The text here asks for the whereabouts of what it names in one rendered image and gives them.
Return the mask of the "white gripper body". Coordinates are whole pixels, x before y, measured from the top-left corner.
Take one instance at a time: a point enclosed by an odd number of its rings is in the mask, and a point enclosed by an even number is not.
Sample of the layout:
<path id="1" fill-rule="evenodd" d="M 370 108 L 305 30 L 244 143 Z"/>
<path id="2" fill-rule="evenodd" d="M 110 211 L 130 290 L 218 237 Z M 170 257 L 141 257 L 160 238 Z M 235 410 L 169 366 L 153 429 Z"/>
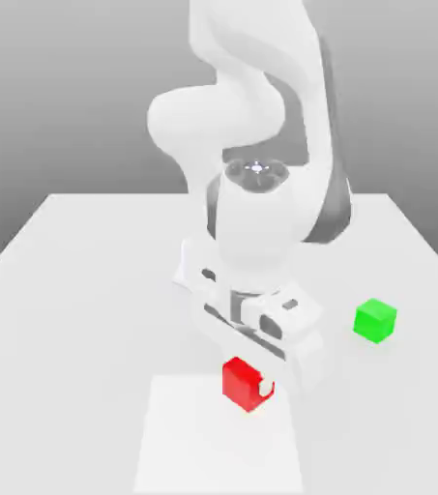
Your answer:
<path id="1" fill-rule="evenodd" d="M 326 349 L 316 330 L 287 343 L 259 329 L 232 324 L 198 297 L 191 299 L 190 313 L 197 330 L 216 343 L 227 360 L 242 359 L 269 382 L 285 389 L 312 389 L 325 375 Z"/>

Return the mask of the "small red cube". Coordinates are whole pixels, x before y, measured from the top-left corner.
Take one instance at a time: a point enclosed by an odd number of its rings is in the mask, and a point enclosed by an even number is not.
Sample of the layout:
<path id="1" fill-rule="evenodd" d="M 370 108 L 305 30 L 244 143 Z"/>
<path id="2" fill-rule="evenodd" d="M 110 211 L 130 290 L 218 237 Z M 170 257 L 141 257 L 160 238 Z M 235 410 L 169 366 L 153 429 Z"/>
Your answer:
<path id="1" fill-rule="evenodd" d="M 222 366 L 222 394 L 250 413 L 268 400 L 276 389 L 272 383 L 265 392 L 261 373 L 239 357 L 234 357 Z"/>

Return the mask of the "small green cube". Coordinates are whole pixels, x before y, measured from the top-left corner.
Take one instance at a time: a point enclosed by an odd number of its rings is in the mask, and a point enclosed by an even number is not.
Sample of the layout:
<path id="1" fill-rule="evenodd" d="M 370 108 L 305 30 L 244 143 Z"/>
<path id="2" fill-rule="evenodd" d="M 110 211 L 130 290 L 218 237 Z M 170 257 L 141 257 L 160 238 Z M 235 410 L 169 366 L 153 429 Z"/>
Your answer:
<path id="1" fill-rule="evenodd" d="M 373 343 L 380 343 L 394 331 L 397 309 L 369 299 L 356 309 L 353 331 Z"/>

